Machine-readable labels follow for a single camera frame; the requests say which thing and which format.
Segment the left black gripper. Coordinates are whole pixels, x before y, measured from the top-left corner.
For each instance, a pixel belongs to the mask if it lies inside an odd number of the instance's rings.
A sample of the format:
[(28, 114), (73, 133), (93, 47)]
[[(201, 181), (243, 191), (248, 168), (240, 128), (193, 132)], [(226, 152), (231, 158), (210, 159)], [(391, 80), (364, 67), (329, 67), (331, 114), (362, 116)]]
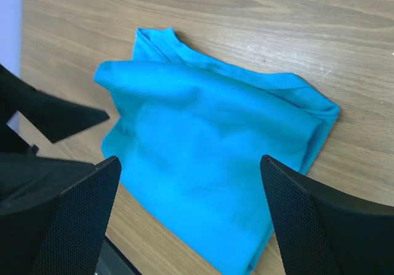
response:
[(20, 112), (51, 143), (109, 120), (104, 111), (42, 92), (1, 67), (1, 164), (38, 163), (38, 147), (29, 145), (7, 124)]

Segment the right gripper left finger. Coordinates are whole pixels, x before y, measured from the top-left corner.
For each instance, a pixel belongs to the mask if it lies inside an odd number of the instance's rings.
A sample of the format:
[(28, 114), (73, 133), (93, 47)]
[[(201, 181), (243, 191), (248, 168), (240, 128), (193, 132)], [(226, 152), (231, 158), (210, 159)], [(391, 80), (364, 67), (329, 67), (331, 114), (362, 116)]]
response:
[(94, 274), (120, 174), (114, 156), (1, 156), (1, 273)]

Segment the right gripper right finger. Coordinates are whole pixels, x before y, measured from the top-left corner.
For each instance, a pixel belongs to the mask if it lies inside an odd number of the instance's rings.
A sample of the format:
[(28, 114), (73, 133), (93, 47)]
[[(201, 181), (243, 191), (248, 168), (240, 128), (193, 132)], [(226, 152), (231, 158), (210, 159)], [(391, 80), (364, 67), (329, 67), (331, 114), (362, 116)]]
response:
[(286, 274), (393, 274), (393, 207), (264, 155), (260, 171)]

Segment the teal t shirt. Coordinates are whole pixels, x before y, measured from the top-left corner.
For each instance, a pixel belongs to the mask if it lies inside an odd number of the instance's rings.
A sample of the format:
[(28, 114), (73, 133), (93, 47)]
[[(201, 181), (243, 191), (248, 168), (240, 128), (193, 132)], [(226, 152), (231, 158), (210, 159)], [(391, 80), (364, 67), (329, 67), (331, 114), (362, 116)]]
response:
[(222, 274), (250, 274), (273, 233), (260, 175), (271, 155), (307, 173), (339, 117), (337, 104), (293, 73), (263, 74), (139, 28), (130, 60), (94, 81), (119, 119), (102, 142), (121, 183)]

